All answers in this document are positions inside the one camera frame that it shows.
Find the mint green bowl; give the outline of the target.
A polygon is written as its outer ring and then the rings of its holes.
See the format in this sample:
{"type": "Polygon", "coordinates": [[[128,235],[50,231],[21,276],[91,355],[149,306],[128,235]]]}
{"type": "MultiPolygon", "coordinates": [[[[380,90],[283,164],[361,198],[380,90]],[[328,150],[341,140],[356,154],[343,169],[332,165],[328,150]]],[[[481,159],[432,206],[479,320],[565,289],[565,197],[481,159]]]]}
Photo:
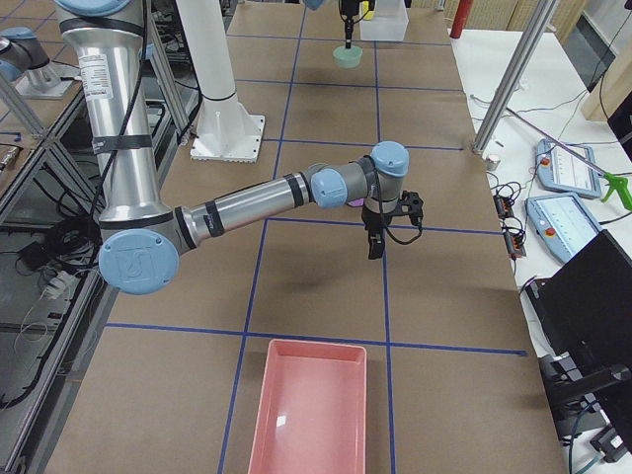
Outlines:
{"type": "Polygon", "coordinates": [[[362,48],[356,45],[338,46],[333,50],[333,58],[335,65],[342,69],[356,68],[361,62],[362,48]]]}

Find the clear plastic storage box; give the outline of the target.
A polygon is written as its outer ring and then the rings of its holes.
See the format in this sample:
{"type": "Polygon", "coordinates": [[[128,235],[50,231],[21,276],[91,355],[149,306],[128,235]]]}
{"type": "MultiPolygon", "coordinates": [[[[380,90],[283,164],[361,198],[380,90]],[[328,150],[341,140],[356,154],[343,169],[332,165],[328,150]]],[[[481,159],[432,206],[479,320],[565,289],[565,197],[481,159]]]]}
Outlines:
{"type": "Polygon", "coordinates": [[[402,41],[408,23],[408,11],[404,0],[376,0],[372,14],[359,23],[360,39],[402,41]]]}

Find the purple cloth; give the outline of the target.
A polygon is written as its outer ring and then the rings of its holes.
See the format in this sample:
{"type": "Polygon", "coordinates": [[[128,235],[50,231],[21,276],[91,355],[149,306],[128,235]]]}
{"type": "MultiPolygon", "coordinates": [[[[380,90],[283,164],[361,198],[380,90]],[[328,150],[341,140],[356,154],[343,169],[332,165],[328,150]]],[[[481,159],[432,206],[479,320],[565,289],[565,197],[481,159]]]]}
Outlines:
{"type": "Polygon", "coordinates": [[[352,200],[347,203],[347,206],[349,207],[362,207],[363,205],[364,205],[363,198],[352,200]]]}

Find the blue teach pendant near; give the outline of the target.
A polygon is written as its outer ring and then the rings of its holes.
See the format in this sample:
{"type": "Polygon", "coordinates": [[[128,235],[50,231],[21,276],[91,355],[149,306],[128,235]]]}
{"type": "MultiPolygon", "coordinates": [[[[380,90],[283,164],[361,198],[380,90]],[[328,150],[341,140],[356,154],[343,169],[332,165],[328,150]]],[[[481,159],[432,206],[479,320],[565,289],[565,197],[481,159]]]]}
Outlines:
{"type": "Polygon", "coordinates": [[[573,192],[529,197],[528,220],[549,252],[562,264],[575,257],[601,230],[601,225],[573,192]]]}

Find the blue teach pendant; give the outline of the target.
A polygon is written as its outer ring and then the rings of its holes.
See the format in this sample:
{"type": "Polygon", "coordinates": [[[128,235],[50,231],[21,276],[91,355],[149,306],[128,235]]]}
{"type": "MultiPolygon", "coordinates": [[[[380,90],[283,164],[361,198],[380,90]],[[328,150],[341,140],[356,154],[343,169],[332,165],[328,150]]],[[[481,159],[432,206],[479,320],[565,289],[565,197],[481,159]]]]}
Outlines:
{"type": "Polygon", "coordinates": [[[575,257],[601,230],[601,225],[573,192],[529,197],[528,220],[549,252],[562,264],[575,257]]]}
{"type": "Polygon", "coordinates": [[[536,176],[541,186],[553,192],[573,192],[582,198],[601,197],[596,170],[558,144],[543,138],[535,152],[536,176]]]}

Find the pink plastic bin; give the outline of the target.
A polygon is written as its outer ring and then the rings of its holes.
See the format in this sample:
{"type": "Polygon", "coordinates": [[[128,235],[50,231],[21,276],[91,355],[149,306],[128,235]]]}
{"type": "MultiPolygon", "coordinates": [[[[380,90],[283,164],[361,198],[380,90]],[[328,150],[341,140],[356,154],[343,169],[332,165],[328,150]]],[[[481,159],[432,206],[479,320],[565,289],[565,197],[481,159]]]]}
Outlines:
{"type": "Polygon", "coordinates": [[[273,339],[250,473],[366,471],[366,350],[273,339]]]}

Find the blue teach pendant far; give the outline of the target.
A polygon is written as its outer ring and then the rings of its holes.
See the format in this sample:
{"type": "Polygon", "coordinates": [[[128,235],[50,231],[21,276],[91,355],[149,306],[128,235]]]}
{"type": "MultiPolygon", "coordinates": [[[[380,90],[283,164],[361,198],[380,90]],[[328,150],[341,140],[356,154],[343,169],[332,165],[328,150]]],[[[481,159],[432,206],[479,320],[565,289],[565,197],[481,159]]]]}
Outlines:
{"type": "Polygon", "coordinates": [[[573,192],[582,198],[601,197],[596,170],[558,144],[543,138],[535,152],[536,176],[541,186],[553,192],[573,192]]]}

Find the black computer monitor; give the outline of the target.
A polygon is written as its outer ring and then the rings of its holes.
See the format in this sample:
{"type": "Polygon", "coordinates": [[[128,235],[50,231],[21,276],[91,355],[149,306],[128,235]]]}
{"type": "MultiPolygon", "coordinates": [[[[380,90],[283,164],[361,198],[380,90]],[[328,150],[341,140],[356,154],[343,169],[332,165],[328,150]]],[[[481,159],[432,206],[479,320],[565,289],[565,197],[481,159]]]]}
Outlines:
{"type": "Polygon", "coordinates": [[[569,399],[592,393],[618,435],[631,442],[631,381],[578,384],[616,365],[631,366],[631,258],[600,231],[554,276],[538,278],[526,294],[556,356],[540,363],[546,389],[568,387],[569,399]]]}

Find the aluminium frame post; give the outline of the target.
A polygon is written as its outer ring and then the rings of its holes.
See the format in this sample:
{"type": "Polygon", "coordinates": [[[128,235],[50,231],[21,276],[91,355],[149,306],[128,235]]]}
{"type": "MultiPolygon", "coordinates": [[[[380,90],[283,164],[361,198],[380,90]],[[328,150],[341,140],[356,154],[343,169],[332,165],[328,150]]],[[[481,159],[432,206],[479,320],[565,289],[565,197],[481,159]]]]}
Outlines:
{"type": "Polygon", "coordinates": [[[481,155],[490,142],[558,4],[558,0],[541,0],[537,3],[473,140],[472,150],[475,154],[481,155]]]}

